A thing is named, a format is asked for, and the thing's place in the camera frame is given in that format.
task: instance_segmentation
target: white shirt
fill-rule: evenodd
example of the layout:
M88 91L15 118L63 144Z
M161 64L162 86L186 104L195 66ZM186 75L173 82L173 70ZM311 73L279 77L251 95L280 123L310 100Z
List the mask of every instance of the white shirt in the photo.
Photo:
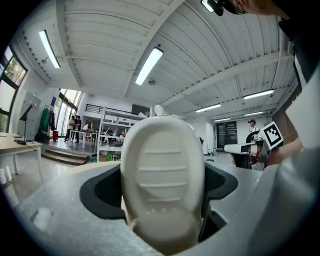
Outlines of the white shirt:
M88 128L89 128L89 125L86 124L86 125L82 128L82 130L88 130Z
M256 131L260 131L260 129L257 126L253 127L251 132L253 133L253 132L256 132Z
M72 119L70 119L70 120L68 121L68 129L73 130L73 129L74 129L74 124L75 124L75 121L73 121Z

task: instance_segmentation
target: railing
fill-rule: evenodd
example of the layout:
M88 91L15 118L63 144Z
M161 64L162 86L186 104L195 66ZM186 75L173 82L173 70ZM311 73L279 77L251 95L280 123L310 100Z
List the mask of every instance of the railing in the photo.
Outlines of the railing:
M123 111L123 110L110 108L110 107L105 107L104 108L103 106L96 106L96 105L91 105L91 104L87 104L86 107L85 107L85 111L86 112L92 112L92 113L97 113L97 114L102 114L104 110L119 111L121 113L138 116L138 114L136 114L136 113Z

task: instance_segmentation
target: fluorescent light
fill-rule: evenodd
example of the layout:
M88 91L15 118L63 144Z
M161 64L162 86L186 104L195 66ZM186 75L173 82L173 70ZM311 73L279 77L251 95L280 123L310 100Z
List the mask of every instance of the fluorescent light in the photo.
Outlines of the fluorescent light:
M202 0L201 4L210 12L213 13L215 10L208 4L208 0Z
M153 48L152 52L150 53L148 59L144 63L135 83L139 86L142 86L144 83L144 80L149 75L150 71L153 69L153 67L156 65L158 60L161 58L161 56L164 54L164 51L155 47Z
M44 46L44 48L46 50L46 53L48 54L52 64L54 65L54 67L56 69L59 69L60 68L60 64L58 63L57 58L56 58L56 56L54 54L54 51L52 50L51 44L50 44L49 39L48 39L47 31L45 31L45 30L40 31L39 35L40 35L41 41L43 43L43 46Z
M263 113L263 111L260 111L260 112L255 112L255 113L245 114L244 116L245 116L245 117L248 117L248 116L259 115L259 114L262 114L262 113Z
M225 118L225 119L219 119L219 120L213 120L214 122L221 122L221 121L227 121L230 120L231 118Z
M205 108L202 108L202 109L198 109L195 112L199 113L199 112L203 112L203 111L207 111L207 110L212 110L212 109L215 109L215 108L218 108L218 107L221 107L221 105L217 104L217 105L213 105L213 106L208 106L208 107L205 107Z
M273 94L274 91L275 91L274 89L265 90L265 91L262 91L262 92L259 92L259 93L255 93L255 94L251 94L251 95L248 95L248 96L244 96L244 99L247 100L247 99L251 99L251 98L255 98L255 97L260 97L260 96L263 96L263 95Z

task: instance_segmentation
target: green garment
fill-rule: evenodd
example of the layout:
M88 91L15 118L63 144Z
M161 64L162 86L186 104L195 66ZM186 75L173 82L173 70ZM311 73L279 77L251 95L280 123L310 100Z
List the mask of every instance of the green garment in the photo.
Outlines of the green garment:
M40 122L40 129L41 131L48 131L48 126L49 126L49 110L46 108L41 117L41 122Z

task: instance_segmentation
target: white corrugated ceiling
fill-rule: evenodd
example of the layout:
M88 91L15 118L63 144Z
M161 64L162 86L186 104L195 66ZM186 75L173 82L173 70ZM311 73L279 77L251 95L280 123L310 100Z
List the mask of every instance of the white corrugated ceiling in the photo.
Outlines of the white corrugated ceiling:
M41 62L47 57L41 30L47 30L60 69L49 59ZM49 0L30 15L22 31L20 42L38 62L35 68L50 78L49 86L145 106L162 104L184 116L269 114L297 84L293 59L286 56L288 40L275 16L227 11L217 16L200 0ZM156 46L164 54L138 86L139 71ZM269 89L275 89L273 96L242 99ZM222 107L195 114L214 104Z

